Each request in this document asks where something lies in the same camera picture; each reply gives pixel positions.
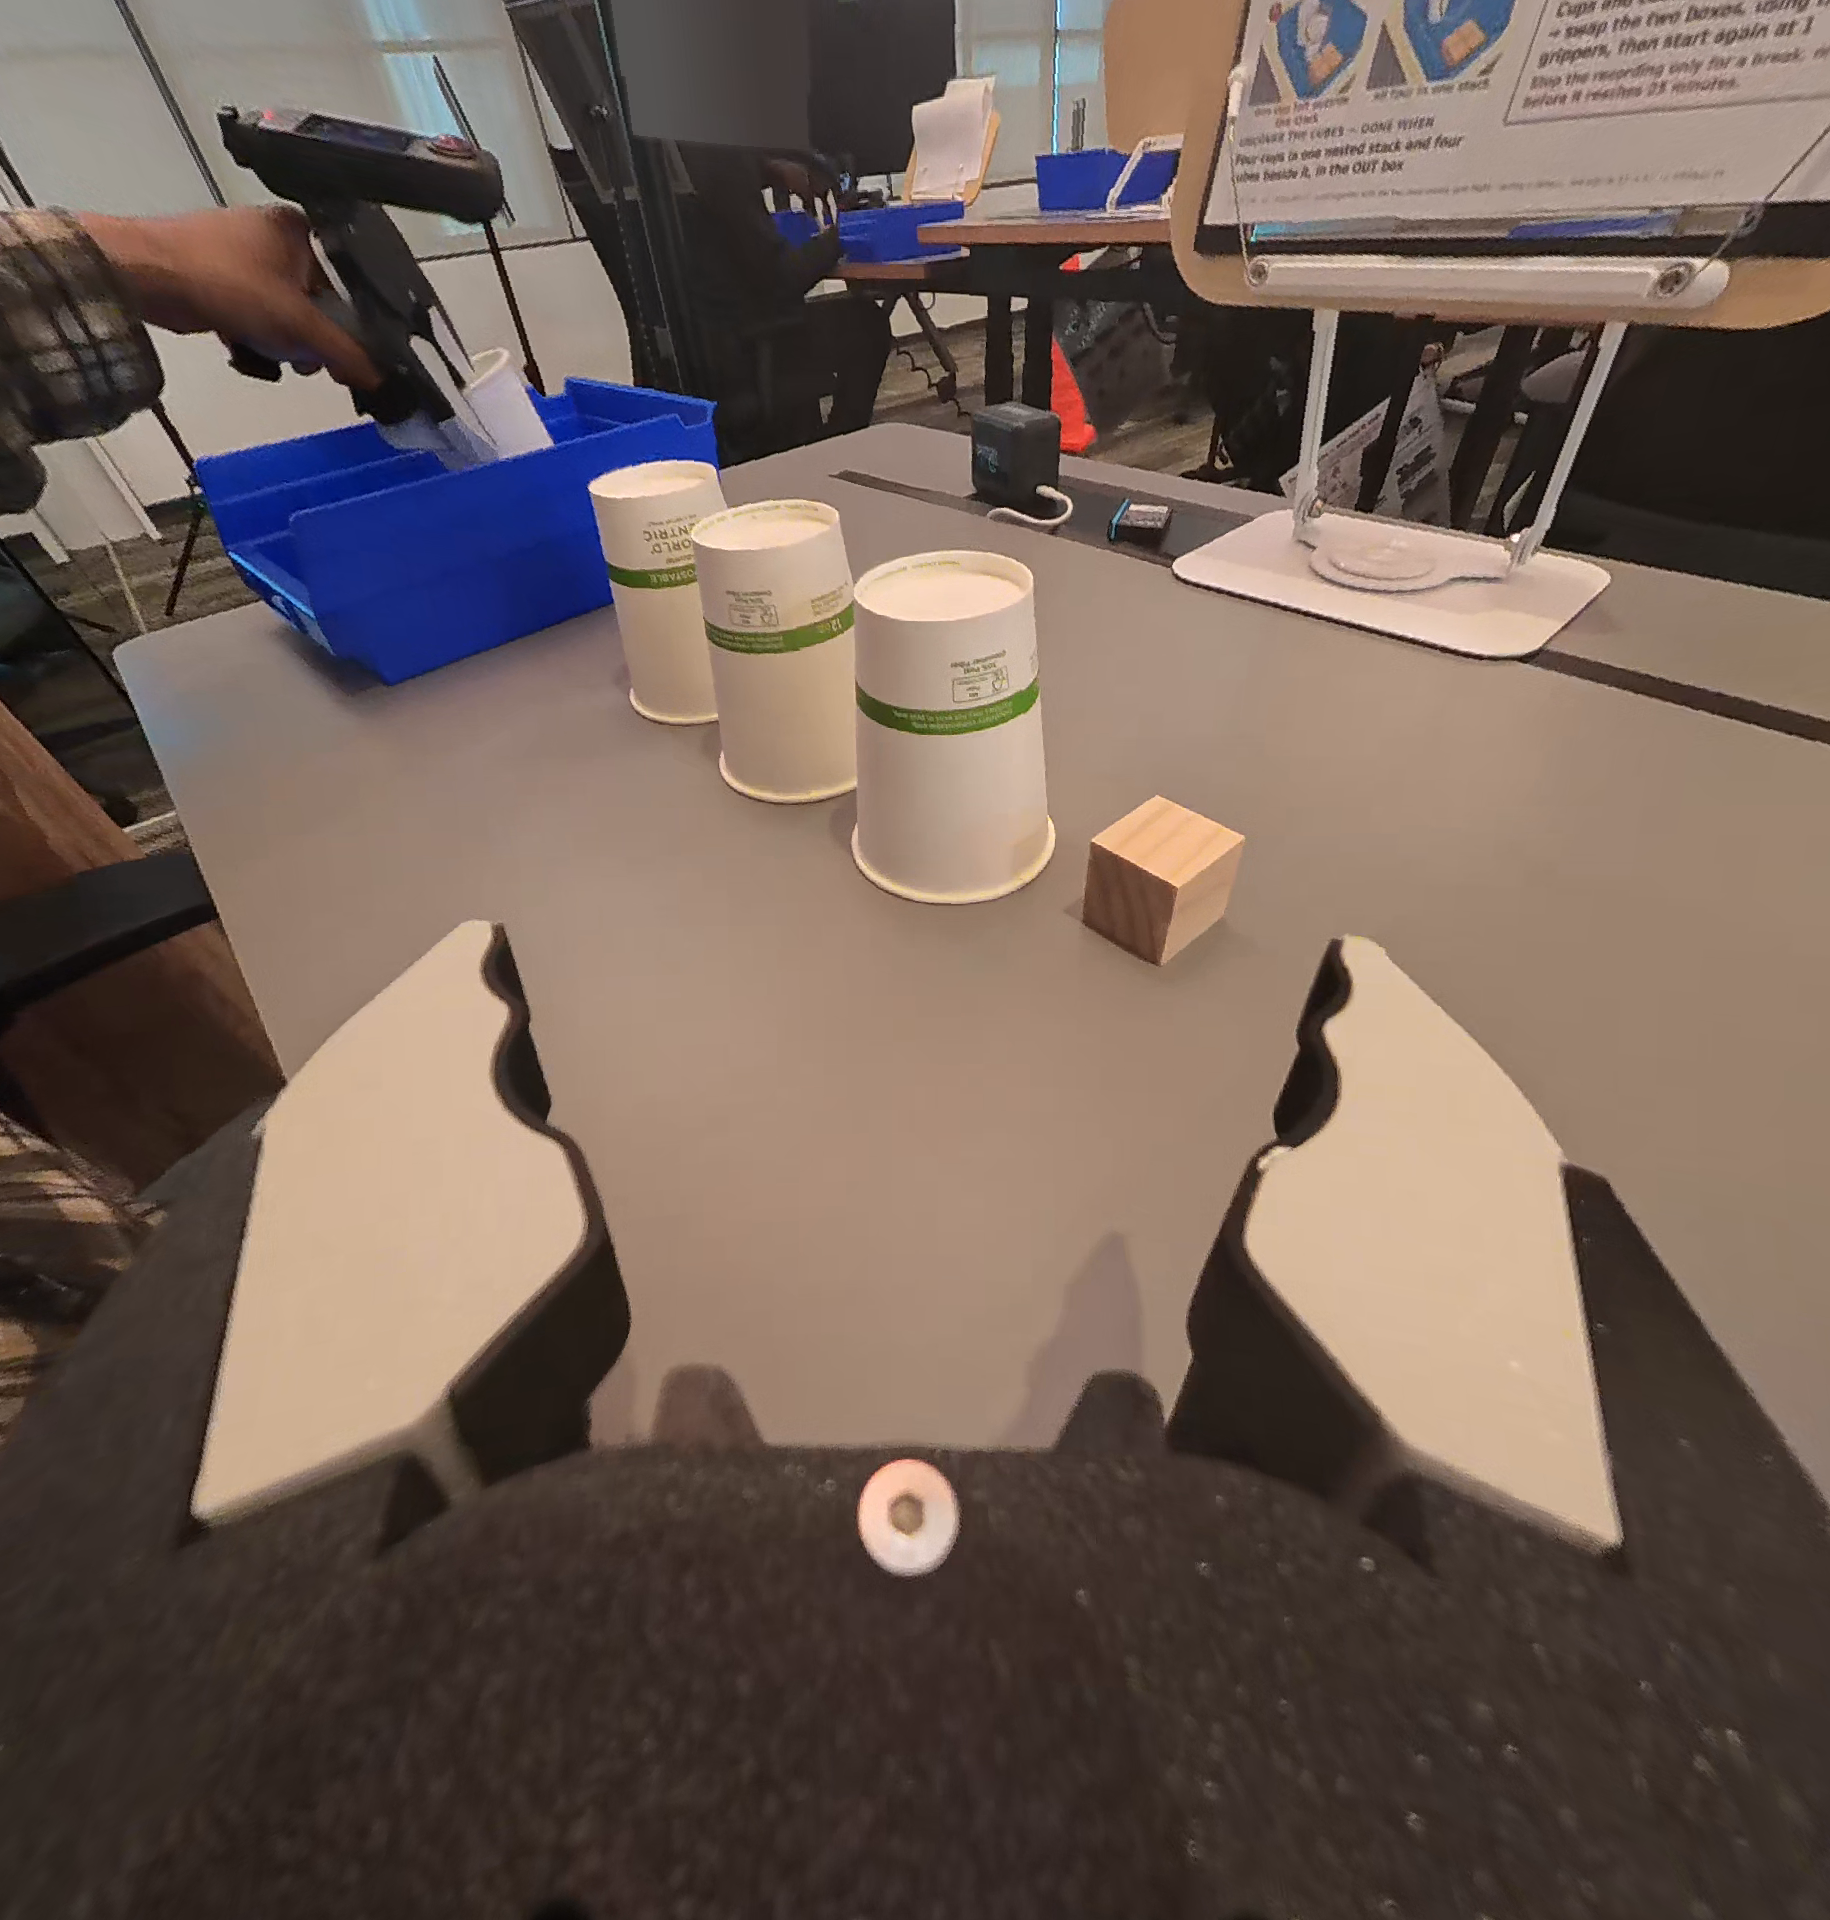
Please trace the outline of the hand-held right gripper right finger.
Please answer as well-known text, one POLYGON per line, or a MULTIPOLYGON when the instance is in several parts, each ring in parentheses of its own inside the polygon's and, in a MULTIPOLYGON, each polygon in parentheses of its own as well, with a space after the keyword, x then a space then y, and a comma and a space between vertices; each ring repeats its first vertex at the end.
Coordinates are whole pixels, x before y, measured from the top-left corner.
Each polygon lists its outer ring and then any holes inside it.
POLYGON ((1385 947, 1336 936, 1193 1289, 1168 1447, 1409 1554, 1432 1499, 1620 1551, 1567 1174, 1506 1072, 1385 947))

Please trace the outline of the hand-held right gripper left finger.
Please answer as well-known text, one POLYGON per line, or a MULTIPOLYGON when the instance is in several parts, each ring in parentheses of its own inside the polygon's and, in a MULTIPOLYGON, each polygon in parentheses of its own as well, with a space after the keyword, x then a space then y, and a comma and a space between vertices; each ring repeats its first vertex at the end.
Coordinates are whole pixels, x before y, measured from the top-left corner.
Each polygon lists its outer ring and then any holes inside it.
POLYGON ((630 1297, 552 1106, 490 919, 452 929, 288 1080, 256 1127, 197 1524, 391 1460, 468 1501, 590 1449, 630 1297))

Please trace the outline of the white cup green band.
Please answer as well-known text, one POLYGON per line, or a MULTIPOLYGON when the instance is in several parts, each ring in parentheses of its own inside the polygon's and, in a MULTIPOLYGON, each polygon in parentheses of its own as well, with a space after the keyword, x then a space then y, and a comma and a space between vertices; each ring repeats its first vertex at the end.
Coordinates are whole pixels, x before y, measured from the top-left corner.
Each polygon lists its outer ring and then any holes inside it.
POLYGON ((695 458, 618 468, 590 485, 630 705, 665 727, 719 720, 692 527, 725 507, 719 469, 695 458))
POLYGON ((860 873, 929 905, 1012 896, 1051 863, 1035 579, 995 551, 856 582, 860 873))
POLYGON ((764 804, 856 790, 856 579, 839 510, 768 500, 692 527, 721 777, 764 804))
POLYGON ((517 458, 556 443, 532 386, 505 348, 471 356, 455 412, 485 447, 483 458, 517 458))

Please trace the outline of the blue plastic bin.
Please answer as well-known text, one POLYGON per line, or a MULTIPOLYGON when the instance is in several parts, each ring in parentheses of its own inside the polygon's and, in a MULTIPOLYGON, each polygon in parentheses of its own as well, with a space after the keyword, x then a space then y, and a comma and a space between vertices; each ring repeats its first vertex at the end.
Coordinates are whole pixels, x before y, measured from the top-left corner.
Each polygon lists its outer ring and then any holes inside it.
POLYGON ((244 582, 336 660, 402 684, 605 609, 590 485, 665 458, 719 462, 717 406, 571 377, 536 397, 552 442, 449 469, 351 424, 197 460, 244 582))

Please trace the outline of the wooden cube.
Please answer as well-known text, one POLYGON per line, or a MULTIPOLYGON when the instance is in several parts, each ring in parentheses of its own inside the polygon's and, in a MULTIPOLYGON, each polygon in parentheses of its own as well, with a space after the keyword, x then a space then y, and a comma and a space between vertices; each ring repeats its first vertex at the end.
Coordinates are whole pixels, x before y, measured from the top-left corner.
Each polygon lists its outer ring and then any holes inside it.
POLYGON ((1151 798, 1091 841, 1080 922, 1166 967, 1225 919, 1243 848, 1236 830, 1151 798))

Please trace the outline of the person's left forearm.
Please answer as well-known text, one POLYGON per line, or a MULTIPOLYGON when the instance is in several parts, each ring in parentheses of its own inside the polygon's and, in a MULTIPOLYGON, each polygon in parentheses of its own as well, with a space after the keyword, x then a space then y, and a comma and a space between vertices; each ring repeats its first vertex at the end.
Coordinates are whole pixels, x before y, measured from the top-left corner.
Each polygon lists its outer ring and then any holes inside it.
POLYGON ((87 227, 0 210, 0 514, 48 485, 40 450, 119 431, 164 395, 147 324, 87 227))

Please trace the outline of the person's left hand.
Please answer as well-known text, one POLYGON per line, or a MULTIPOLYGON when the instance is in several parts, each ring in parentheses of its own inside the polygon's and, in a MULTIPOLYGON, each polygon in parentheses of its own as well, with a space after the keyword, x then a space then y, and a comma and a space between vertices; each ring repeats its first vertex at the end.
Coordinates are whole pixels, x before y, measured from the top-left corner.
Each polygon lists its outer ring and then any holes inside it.
POLYGON ((75 225, 145 324, 209 334, 301 374, 328 374, 351 393, 380 386, 367 350, 316 304, 327 276, 299 210, 77 212, 75 225))

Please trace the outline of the blue parts bin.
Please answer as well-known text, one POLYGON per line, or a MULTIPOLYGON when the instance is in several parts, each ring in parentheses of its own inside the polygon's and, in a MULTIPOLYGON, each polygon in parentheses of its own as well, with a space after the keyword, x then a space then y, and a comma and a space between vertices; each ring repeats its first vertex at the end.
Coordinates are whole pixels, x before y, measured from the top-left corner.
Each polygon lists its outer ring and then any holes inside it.
POLYGON ((927 258, 933 248, 922 243, 922 227, 955 216, 947 207, 883 204, 878 207, 840 210, 829 227, 814 210, 771 210, 771 221, 788 246, 801 248, 822 231, 835 229, 840 235, 840 258, 860 266, 888 266, 927 258))
POLYGON ((1041 214, 1128 214, 1165 210, 1181 166, 1175 141, 1144 141, 1131 152, 1090 147, 1035 156, 1035 204, 1041 214))

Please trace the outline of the large black screen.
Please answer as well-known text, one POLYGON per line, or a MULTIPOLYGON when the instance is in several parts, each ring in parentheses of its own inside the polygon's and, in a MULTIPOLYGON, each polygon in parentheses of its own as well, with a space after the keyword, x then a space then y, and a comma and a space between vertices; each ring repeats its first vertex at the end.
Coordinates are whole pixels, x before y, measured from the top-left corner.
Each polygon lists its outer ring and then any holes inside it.
POLYGON ((955 2, 810 2, 810 134, 860 168, 895 170, 913 110, 959 72, 955 2))

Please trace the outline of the stack of paper folders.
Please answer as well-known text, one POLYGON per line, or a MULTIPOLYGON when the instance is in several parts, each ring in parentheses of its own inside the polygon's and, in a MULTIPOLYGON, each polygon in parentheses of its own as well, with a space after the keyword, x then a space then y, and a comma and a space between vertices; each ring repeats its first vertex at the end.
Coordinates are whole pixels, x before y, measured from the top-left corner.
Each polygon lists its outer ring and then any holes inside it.
POLYGON ((1000 144, 997 80, 952 80, 944 95, 911 110, 911 156, 902 173, 902 204, 972 206, 1000 144))

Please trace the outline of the black charger box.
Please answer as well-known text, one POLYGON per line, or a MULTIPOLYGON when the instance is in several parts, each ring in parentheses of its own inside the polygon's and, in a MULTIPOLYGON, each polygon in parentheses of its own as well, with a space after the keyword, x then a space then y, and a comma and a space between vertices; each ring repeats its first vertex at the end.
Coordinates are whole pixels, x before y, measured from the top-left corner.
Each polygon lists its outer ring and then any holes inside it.
POLYGON ((1039 517, 1058 496, 1063 424, 1058 414, 1001 400, 972 420, 972 488, 990 510, 1039 517))

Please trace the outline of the wooden office desk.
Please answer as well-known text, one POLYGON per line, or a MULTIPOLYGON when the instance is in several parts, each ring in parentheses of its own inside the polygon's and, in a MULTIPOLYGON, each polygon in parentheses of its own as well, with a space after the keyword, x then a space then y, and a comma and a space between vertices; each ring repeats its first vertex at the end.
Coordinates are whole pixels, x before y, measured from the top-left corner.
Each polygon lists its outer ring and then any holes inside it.
POLYGON ((1061 302, 1118 301, 1172 322, 1186 309, 1186 280, 1160 212, 970 214, 920 229, 933 256, 844 262, 837 278, 866 294, 930 290, 986 301, 981 324, 981 399, 1051 402, 1052 312, 1061 302))

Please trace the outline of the instruction sheet stand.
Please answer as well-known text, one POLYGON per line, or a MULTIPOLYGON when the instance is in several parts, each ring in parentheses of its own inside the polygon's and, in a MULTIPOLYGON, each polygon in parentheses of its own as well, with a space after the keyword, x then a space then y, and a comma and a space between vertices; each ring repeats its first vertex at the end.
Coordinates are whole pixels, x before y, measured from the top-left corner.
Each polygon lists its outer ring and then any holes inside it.
POLYGON ((1626 319, 1697 318, 1728 292, 1718 258, 1405 254, 1257 254, 1243 284, 1264 302, 1305 302, 1315 319, 1310 397, 1291 507, 1264 513, 1175 559, 1190 588, 1318 615, 1471 660, 1529 660, 1607 588, 1589 561, 1542 552, 1560 496, 1606 390, 1626 319), (1325 503, 1321 427, 1339 315, 1405 309, 1442 318, 1601 324, 1598 354, 1576 402, 1542 507, 1506 540, 1392 520, 1325 503))

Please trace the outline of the white printed paper sheet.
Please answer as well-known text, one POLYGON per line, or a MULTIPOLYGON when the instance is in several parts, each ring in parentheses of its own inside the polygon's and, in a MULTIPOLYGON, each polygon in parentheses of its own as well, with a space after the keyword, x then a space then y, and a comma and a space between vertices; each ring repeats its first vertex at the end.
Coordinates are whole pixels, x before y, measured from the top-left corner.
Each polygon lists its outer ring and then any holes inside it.
POLYGON ((1830 204, 1830 2, 1253 4, 1205 218, 1830 204))

